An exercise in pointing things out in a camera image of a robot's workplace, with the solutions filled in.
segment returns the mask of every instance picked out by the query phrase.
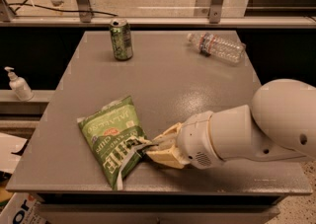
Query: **gray table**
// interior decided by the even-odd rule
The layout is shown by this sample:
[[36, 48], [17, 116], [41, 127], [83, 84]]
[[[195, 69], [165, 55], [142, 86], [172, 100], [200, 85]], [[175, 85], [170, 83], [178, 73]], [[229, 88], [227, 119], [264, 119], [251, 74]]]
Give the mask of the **gray table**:
[[[261, 86], [248, 57], [237, 66], [204, 57], [187, 44], [187, 33], [133, 32], [134, 56], [126, 62], [114, 59], [108, 32], [84, 34], [7, 189], [36, 195], [51, 223], [100, 216], [120, 223], [122, 212], [127, 223], [210, 223], [209, 216], [216, 223], [264, 223], [287, 195], [311, 193], [298, 164], [246, 160], [203, 171], [146, 160], [124, 181], [124, 191], [111, 190], [77, 117], [131, 95], [152, 138], [194, 113], [250, 104]], [[235, 32], [215, 33], [238, 39]]]

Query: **soda can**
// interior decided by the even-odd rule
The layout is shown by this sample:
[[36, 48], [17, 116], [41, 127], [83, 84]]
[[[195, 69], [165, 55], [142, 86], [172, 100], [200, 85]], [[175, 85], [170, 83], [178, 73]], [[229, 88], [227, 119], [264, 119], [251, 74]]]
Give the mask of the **soda can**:
[[110, 22], [110, 34], [115, 58], [129, 60], [132, 53], [130, 26], [126, 19], [114, 18]]

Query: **spray bottle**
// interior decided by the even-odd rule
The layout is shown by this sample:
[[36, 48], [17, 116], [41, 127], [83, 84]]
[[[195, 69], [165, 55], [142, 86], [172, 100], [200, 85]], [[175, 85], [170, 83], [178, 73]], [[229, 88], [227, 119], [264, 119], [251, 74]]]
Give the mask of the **spray bottle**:
[[20, 101], [28, 101], [33, 96], [30, 86], [24, 78], [18, 77], [16, 73], [12, 72], [14, 68], [5, 67], [4, 68], [8, 72], [8, 77], [10, 78], [10, 87], [14, 91], [14, 93], [18, 96]]

